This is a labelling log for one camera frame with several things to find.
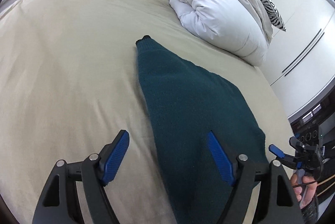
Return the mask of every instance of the blue rubber tip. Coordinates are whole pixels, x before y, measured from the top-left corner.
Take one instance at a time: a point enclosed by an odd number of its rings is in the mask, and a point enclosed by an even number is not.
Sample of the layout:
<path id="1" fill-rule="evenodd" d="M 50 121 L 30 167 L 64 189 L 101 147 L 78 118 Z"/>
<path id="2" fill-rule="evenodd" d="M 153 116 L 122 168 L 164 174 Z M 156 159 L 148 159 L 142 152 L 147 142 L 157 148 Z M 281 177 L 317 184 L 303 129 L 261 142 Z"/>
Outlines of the blue rubber tip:
<path id="1" fill-rule="evenodd" d="M 125 131 L 103 167 L 103 177 L 101 181 L 105 185 L 114 180 L 128 147 L 129 133 Z"/>
<path id="2" fill-rule="evenodd" d="M 284 152 L 282 152 L 278 147 L 276 147 L 273 144 L 269 146 L 269 151 L 273 153 L 274 155 L 276 155 L 278 158 L 281 158 L 281 159 L 285 158 Z"/>
<path id="3" fill-rule="evenodd" d="M 222 180 L 227 182 L 230 186 L 233 186 L 236 179 L 233 175 L 232 163 L 228 159 L 227 154 L 223 151 L 214 133 L 211 131 L 207 135 L 207 146 L 212 154 Z"/>

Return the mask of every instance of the bed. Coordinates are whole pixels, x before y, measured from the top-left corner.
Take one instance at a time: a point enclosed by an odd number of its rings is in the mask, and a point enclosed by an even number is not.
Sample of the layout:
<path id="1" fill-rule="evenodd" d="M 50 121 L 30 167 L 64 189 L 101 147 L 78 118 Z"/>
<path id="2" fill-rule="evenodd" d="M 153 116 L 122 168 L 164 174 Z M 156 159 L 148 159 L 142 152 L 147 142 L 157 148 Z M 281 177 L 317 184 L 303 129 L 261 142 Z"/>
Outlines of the bed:
<path id="1" fill-rule="evenodd" d="M 240 89 L 269 160 L 270 144 L 293 153 L 289 122 L 261 71 L 190 34 L 169 0 L 18 0 L 0 15 L 0 191 L 20 224 L 31 223 L 57 160 L 81 161 L 120 129 L 130 133 L 129 168 L 106 187 L 120 223 L 175 223 L 138 82 L 135 42 L 147 34 Z M 78 193 L 91 223 L 81 185 Z"/>

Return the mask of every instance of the ribbed cuff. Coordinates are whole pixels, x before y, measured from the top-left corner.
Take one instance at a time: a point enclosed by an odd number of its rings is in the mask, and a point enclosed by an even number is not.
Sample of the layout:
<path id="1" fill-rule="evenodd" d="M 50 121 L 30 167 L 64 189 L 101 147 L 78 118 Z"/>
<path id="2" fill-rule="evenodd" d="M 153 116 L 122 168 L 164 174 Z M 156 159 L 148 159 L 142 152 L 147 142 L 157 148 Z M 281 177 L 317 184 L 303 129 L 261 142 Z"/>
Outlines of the ribbed cuff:
<path id="1" fill-rule="evenodd" d="M 136 47 L 138 54 L 152 50 L 166 50 L 166 48 L 164 48 L 148 35 L 145 35 L 143 39 L 138 40 L 136 42 Z"/>

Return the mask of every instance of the black sleeve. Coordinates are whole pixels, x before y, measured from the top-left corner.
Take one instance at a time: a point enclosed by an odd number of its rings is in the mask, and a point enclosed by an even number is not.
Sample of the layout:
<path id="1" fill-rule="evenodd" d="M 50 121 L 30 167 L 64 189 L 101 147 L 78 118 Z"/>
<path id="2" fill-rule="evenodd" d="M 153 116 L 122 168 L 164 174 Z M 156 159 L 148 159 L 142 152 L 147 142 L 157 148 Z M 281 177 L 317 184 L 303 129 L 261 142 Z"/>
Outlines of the black sleeve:
<path id="1" fill-rule="evenodd" d="M 312 201 L 301 210 L 305 224 L 315 224 L 317 222 L 319 214 L 318 207 L 318 199 L 314 196 Z"/>

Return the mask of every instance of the blue gripper pad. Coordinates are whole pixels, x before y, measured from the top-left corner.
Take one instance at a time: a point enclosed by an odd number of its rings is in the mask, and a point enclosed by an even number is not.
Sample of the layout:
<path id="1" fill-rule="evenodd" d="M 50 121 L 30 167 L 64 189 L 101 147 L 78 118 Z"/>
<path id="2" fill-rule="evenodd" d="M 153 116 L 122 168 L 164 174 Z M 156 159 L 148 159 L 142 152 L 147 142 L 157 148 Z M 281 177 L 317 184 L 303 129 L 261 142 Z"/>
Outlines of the blue gripper pad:
<path id="1" fill-rule="evenodd" d="M 219 141 L 212 131 L 210 131 L 207 135 L 207 146 L 212 154 L 222 180 L 227 182 L 230 186 L 233 186 L 236 179 L 233 173 L 232 162 L 229 160 L 227 154 L 222 149 Z"/>
<path id="2" fill-rule="evenodd" d="M 121 130 L 114 141 L 103 148 L 104 153 L 100 153 L 100 170 L 103 172 L 101 182 L 104 186 L 114 180 L 128 147 L 129 133 Z"/>
<path id="3" fill-rule="evenodd" d="M 278 147 L 276 147 L 274 144 L 269 145 L 269 151 L 276 155 L 278 158 L 285 158 L 284 152 L 282 152 Z"/>

